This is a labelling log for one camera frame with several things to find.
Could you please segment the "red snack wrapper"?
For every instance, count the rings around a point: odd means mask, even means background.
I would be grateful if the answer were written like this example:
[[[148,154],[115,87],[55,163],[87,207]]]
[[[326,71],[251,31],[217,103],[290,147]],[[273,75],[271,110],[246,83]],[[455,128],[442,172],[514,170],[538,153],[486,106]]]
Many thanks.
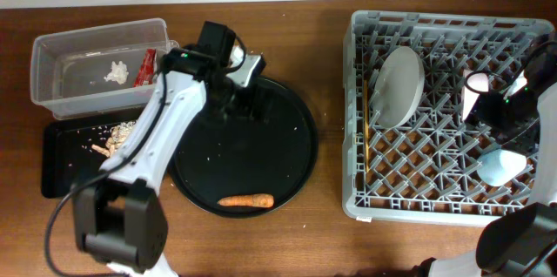
[[[152,83],[155,74],[155,63],[157,57],[156,49],[147,49],[142,64],[139,68],[136,79],[133,83],[134,87],[149,85]]]

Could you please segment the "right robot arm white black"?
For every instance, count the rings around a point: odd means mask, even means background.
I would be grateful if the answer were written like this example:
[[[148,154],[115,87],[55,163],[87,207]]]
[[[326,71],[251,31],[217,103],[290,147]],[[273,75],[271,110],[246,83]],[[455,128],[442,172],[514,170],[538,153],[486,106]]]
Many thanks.
[[[556,39],[536,45],[509,84],[477,89],[471,113],[490,125],[501,148],[481,155],[478,176],[501,186],[534,163],[527,203],[482,231],[477,247],[451,259],[428,259],[418,276],[556,274]]]

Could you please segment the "wooden chopstick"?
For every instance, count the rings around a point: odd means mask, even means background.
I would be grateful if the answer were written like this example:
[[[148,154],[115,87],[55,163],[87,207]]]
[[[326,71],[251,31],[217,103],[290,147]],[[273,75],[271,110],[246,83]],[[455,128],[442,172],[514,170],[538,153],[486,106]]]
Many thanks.
[[[369,104],[368,104],[368,82],[363,82],[363,112],[364,112],[364,155],[365,155],[365,173],[369,172]]]

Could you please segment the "white pink bowl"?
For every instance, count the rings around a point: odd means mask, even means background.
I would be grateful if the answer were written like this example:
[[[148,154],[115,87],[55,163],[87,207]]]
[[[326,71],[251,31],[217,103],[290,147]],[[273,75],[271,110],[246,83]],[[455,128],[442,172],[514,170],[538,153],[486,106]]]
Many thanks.
[[[465,69],[463,71],[465,83],[461,89],[462,100],[462,120],[466,120],[471,114],[472,109],[481,93],[489,91],[489,79],[486,73],[474,74],[472,71]]]

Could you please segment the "grey plate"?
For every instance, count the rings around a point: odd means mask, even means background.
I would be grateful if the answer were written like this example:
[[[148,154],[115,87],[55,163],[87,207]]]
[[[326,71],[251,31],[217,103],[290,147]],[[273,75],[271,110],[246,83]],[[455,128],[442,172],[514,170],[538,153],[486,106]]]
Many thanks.
[[[425,70],[419,55],[410,47],[394,50],[379,70],[373,87],[372,109],[383,128],[406,123],[416,112],[424,90]]]

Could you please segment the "food scraps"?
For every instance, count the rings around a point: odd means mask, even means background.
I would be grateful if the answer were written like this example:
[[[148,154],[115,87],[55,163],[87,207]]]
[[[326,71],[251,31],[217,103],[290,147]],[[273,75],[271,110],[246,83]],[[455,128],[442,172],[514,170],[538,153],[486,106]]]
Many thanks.
[[[112,128],[107,131],[109,136],[107,138],[101,138],[101,141],[104,142],[104,146],[92,144],[91,150],[104,155],[106,158],[111,158],[131,134],[135,124],[135,121],[128,121],[112,126]]]

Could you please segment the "orange carrot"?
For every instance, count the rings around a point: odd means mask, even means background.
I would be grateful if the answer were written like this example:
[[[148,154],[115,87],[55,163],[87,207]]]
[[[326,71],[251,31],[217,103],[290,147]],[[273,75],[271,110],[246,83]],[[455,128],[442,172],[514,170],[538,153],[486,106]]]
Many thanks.
[[[220,206],[270,208],[274,206],[274,197],[271,194],[266,193],[236,195],[222,198],[218,201],[218,204]]]

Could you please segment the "light blue cup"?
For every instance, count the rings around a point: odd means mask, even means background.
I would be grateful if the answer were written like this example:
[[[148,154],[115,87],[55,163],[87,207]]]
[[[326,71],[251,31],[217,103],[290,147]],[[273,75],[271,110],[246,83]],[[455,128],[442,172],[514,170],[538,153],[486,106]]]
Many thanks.
[[[527,157],[513,151],[498,149],[478,157],[477,174],[489,186],[503,186],[527,166]]]

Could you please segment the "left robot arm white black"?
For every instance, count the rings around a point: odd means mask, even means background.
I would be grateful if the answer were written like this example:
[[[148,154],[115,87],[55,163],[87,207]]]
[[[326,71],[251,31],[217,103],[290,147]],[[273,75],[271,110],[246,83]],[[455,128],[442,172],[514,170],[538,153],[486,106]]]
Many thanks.
[[[201,112],[242,109],[265,68],[260,54],[232,44],[174,48],[158,64],[156,87],[131,133],[97,174],[74,185],[46,225],[44,257],[64,275],[50,250],[54,222],[67,203],[77,248],[104,263],[110,276],[173,276],[164,256],[168,223],[159,201],[164,172],[178,143]]]

